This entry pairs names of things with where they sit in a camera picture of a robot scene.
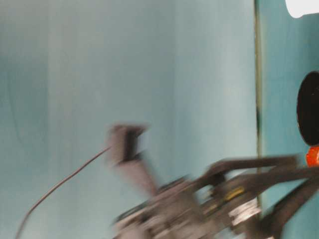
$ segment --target white object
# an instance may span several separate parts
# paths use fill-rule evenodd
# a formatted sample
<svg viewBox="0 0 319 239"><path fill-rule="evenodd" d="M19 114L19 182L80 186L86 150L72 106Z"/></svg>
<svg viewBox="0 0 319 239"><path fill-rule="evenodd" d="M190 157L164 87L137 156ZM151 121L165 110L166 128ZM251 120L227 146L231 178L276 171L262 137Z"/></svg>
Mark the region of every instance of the white object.
<svg viewBox="0 0 319 239"><path fill-rule="evenodd" d="M255 198L235 208L233 211L228 213L228 215L230 217L235 218L232 221L233 226L235 226L260 212L261 212L261 209L258 207L258 202L257 202L257 199Z"/></svg>
<svg viewBox="0 0 319 239"><path fill-rule="evenodd" d="M286 0L289 14L294 18L319 13L319 0Z"/></svg>

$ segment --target black cable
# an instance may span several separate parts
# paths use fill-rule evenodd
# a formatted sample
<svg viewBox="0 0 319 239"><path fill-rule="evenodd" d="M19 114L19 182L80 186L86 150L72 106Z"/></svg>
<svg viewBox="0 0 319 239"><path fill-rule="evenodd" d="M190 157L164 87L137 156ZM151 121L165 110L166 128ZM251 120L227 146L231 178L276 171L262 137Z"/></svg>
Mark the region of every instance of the black cable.
<svg viewBox="0 0 319 239"><path fill-rule="evenodd" d="M62 184L64 184L66 181L68 181L69 179L71 179L73 176L75 176L76 174L78 174L83 168L85 168L88 164L90 164L92 161L94 161L96 158L98 158L99 156L101 156L103 153L105 153L106 151L108 151L111 147L108 147L106 149L103 149L101 152L99 152L98 154L96 154L93 158L89 159L88 161L86 161L81 167L79 167L76 171L74 171L72 174L70 174L69 176L67 176L66 178L64 178L62 181L60 181L59 183L57 183L55 186L53 186L46 194L44 194L31 208L30 210L25 214L19 228L18 231L16 232L15 235L15 239L19 239L21 236L21 233L24 229L25 223L28 220L29 216L31 215L31 213L33 212L33 210L39 206L40 203L42 203L51 193L53 193L58 187L60 187Z"/></svg>

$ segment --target orange cap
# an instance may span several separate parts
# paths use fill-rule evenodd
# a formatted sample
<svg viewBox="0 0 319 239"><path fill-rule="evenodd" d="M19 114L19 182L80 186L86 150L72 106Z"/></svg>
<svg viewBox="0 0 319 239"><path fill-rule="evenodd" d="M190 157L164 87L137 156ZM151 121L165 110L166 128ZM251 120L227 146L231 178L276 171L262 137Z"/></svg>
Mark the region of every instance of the orange cap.
<svg viewBox="0 0 319 239"><path fill-rule="evenodd" d="M306 154L308 167L319 166L319 146L311 147Z"/></svg>

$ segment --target teal background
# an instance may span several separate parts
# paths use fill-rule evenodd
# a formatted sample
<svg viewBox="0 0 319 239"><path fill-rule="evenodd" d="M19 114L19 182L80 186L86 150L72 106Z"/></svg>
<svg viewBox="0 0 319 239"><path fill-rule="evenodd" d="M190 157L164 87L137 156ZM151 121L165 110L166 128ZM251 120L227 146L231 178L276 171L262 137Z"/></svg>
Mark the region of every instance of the teal background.
<svg viewBox="0 0 319 239"><path fill-rule="evenodd" d="M292 19L283 0L257 2L257 13L263 154L304 152L295 100L318 67L317 16ZM0 0L0 238L105 146L114 122L151 125L160 183L256 155L254 36L253 0ZM146 196L104 158L52 194L22 238L112 238L113 219ZM315 238L315 203L287 238Z"/></svg>
<svg viewBox="0 0 319 239"><path fill-rule="evenodd" d="M105 147L114 122L149 123L152 165L172 179L173 19L170 0L0 1L0 238ZM113 219L146 197L104 158L41 204L22 238L112 238Z"/></svg>
<svg viewBox="0 0 319 239"><path fill-rule="evenodd" d="M292 18L284 0L257 0L261 62L261 146L263 155L299 153L305 163L308 146L297 127L296 103L306 74L319 69L319 15ZM267 191L264 208L297 183ZM284 238L318 238L318 201L313 197L286 226Z"/></svg>
<svg viewBox="0 0 319 239"><path fill-rule="evenodd" d="M257 154L253 0L177 0L174 171Z"/></svg>

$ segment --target black plastic part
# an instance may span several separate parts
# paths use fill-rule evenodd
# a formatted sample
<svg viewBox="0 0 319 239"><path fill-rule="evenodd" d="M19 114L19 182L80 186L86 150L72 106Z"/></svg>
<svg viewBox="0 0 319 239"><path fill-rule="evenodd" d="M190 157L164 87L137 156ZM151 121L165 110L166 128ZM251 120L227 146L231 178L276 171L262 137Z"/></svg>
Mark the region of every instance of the black plastic part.
<svg viewBox="0 0 319 239"><path fill-rule="evenodd" d="M310 146L319 145L319 72L304 78L298 93L297 120L301 136Z"/></svg>
<svg viewBox="0 0 319 239"><path fill-rule="evenodd" d="M145 126L135 124L116 124L111 128L109 144L113 164L117 165L135 159L138 137L145 130Z"/></svg>

